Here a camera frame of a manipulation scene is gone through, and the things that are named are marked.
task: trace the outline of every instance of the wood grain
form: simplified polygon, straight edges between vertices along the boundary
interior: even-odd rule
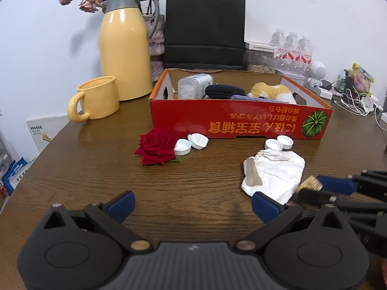
[[[142,167],[133,155],[139,135],[152,128],[147,98],[121,103],[120,110],[85,124],[69,123],[18,185],[0,216],[1,289],[24,289],[17,255],[47,207],[68,209],[106,202],[125,190],[136,209],[125,225],[159,241],[227,240],[234,243],[259,226],[250,198],[241,192],[242,162],[263,148],[264,138],[210,140],[181,163]],[[296,140],[293,150],[311,174],[345,177],[362,169],[387,169],[386,142],[373,116],[336,107],[321,141]],[[384,289],[380,259],[374,259],[366,289]]]

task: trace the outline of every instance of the black pouch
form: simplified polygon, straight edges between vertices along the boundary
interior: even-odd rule
[[[206,88],[206,95],[211,99],[230,99],[235,94],[246,96],[245,91],[237,86],[214,84]]]

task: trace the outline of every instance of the red cardboard box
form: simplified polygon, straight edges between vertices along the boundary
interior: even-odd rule
[[[239,86],[250,92],[255,83],[283,84],[298,105],[221,99],[179,100],[177,83],[186,76],[210,73],[214,84]],[[321,139],[332,107],[292,79],[246,71],[186,71],[166,69],[150,94],[155,128],[172,128],[178,138],[201,133],[208,138],[287,135],[293,139]]]

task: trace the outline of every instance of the yellow mug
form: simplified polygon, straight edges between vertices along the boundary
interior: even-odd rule
[[[113,76],[104,76],[87,81],[77,88],[67,105],[67,115],[70,121],[84,122],[88,119],[107,117],[119,109],[119,93]],[[77,111],[81,103],[83,114]]]

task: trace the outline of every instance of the crumpled tissue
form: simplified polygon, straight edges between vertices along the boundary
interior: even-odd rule
[[[304,158],[295,152],[266,149],[243,162],[245,178],[242,190],[249,196],[262,192],[280,204],[285,204],[298,187]]]

